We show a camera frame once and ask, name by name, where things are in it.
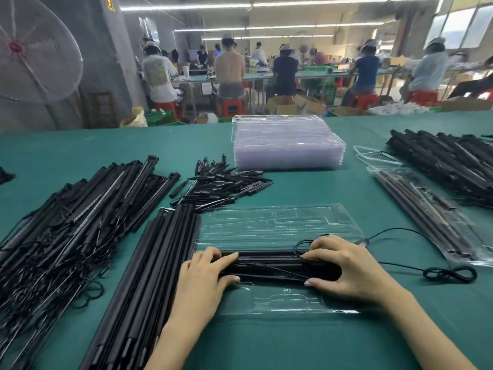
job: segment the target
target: sack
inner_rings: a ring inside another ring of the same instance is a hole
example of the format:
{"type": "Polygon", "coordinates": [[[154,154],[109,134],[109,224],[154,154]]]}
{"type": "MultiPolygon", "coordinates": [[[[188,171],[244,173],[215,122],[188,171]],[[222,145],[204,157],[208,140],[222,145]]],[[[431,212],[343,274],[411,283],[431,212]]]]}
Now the sack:
{"type": "Polygon", "coordinates": [[[142,106],[132,107],[131,118],[124,119],[120,123],[120,127],[147,127],[147,121],[144,116],[144,108],[142,106]]]}

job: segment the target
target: yellow sticker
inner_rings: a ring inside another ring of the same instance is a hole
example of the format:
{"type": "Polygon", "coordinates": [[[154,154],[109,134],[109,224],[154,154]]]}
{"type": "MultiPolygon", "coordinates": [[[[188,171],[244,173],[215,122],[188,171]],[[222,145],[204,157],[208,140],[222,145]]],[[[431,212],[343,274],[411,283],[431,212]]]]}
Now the yellow sticker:
{"type": "Polygon", "coordinates": [[[113,1],[112,0],[106,0],[106,5],[108,5],[108,9],[111,10],[112,12],[115,11],[115,7],[113,6],[113,1]]]}

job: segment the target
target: white t-shirt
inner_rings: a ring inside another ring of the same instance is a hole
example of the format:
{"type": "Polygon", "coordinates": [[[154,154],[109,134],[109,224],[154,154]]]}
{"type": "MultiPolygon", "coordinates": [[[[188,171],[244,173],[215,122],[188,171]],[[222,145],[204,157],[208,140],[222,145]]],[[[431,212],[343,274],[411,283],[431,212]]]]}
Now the white t-shirt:
{"type": "Polygon", "coordinates": [[[149,83],[149,95],[155,103],[176,101],[176,90],[170,77],[178,75],[175,67],[167,57],[151,55],[142,61],[144,78],[149,83]]]}
{"type": "Polygon", "coordinates": [[[255,49],[253,51],[253,54],[251,57],[254,60],[259,60],[259,61],[262,61],[263,63],[267,64],[267,56],[265,55],[265,52],[262,48],[255,49]]]}
{"type": "Polygon", "coordinates": [[[425,55],[413,70],[410,91],[436,91],[442,83],[447,69],[447,53],[438,52],[425,55]]]}

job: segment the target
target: hat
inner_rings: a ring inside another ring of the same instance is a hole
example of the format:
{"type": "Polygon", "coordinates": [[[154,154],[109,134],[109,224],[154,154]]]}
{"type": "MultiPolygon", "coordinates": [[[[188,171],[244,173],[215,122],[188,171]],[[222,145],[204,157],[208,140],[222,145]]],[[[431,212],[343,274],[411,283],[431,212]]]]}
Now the hat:
{"type": "Polygon", "coordinates": [[[363,45],[361,47],[361,49],[363,49],[364,47],[371,47],[371,48],[376,48],[377,47],[377,41],[375,39],[370,39],[370,40],[367,40],[365,45],[363,45]]]}
{"type": "Polygon", "coordinates": [[[428,48],[431,44],[445,44],[445,37],[435,37],[426,47],[428,48]]]}

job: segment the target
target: hand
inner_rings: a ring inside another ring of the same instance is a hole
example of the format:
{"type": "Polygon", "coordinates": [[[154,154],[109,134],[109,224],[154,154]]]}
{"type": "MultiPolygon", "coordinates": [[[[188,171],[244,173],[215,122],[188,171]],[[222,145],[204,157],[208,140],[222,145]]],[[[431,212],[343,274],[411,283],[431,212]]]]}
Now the hand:
{"type": "Polygon", "coordinates": [[[214,316],[225,288],[240,281],[235,275],[218,280],[219,273],[237,258],[238,253],[221,257],[217,248],[207,247],[183,263],[168,322],[200,335],[214,316]]]}
{"type": "Polygon", "coordinates": [[[318,278],[310,278],[305,282],[305,286],[313,286],[323,292],[384,305],[397,292],[405,291],[366,248],[339,236],[319,237],[301,258],[330,261],[341,266],[342,275],[336,282],[318,278]]]}

